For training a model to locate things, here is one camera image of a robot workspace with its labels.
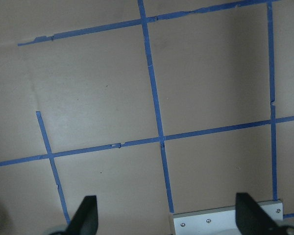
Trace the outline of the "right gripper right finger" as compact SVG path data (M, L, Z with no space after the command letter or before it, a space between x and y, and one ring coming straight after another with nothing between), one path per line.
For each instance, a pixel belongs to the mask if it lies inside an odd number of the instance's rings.
M236 193L235 222L242 235L286 235L287 228L279 226L245 192Z

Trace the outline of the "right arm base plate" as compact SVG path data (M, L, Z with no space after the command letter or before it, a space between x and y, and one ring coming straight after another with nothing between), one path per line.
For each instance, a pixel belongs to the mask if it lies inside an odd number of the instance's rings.
M283 203L280 200L257 204L274 222L283 220ZM174 235L241 235L235 222L235 205L174 214L172 225Z

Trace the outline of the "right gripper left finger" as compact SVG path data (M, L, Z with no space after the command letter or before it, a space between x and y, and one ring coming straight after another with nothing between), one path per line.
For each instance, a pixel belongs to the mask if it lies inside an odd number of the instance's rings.
M95 195L85 196L70 224L66 235L96 235L98 231L98 204Z

